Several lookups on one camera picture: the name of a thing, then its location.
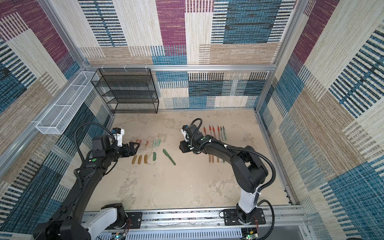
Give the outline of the light green pen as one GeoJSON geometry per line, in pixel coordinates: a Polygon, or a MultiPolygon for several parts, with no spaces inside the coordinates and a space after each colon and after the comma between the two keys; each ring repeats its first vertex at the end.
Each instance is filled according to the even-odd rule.
{"type": "Polygon", "coordinates": [[[222,126],[220,126],[220,133],[221,133],[221,139],[222,139],[222,141],[224,141],[225,138],[224,138],[224,133],[223,133],[223,128],[222,128],[222,126]]]}

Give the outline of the light green marker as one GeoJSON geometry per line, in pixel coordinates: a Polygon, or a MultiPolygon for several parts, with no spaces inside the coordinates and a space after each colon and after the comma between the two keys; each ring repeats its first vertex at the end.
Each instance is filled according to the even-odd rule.
{"type": "Polygon", "coordinates": [[[223,126],[223,135],[224,135],[225,140],[227,141],[228,138],[227,138],[227,134],[226,134],[226,130],[225,130],[225,127],[224,127],[224,126],[223,126]]]}

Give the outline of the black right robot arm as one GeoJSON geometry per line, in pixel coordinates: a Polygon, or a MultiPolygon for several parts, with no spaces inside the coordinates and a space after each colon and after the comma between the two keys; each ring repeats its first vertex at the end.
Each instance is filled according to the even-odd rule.
{"type": "Polygon", "coordinates": [[[250,224],[256,212],[262,187],[267,185],[265,180],[269,174],[260,154],[250,146],[237,148],[213,136],[203,136],[200,132],[195,136],[191,131],[181,130],[181,133],[185,138],[180,142],[182,153],[213,155],[231,165],[241,188],[241,197],[236,206],[238,219],[243,225],[250,224]]]}

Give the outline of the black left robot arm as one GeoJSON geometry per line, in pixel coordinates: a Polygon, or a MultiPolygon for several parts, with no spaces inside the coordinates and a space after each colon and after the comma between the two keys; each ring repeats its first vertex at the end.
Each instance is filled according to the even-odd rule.
{"type": "Polygon", "coordinates": [[[121,146],[107,135],[92,139],[93,148],[81,167],[74,170],[76,182],[62,206],[46,223],[34,230],[35,240],[91,240],[89,230],[81,225],[86,206],[96,186],[106,174],[111,163],[119,158],[134,156],[139,143],[130,142],[121,146]]]}

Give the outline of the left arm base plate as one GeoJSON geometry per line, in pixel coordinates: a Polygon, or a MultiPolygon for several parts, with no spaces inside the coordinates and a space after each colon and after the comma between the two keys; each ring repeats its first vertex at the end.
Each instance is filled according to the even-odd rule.
{"type": "Polygon", "coordinates": [[[142,217],[142,212],[126,212],[124,217],[118,217],[117,223],[108,226],[106,230],[139,229],[142,217]]]}

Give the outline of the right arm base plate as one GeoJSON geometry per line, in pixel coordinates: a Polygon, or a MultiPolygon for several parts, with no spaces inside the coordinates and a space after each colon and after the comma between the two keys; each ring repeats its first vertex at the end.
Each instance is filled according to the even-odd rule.
{"type": "Polygon", "coordinates": [[[219,216],[224,219],[226,226],[266,224],[265,215],[261,208],[255,208],[248,214],[241,209],[224,209],[220,211],[219,216]]]}

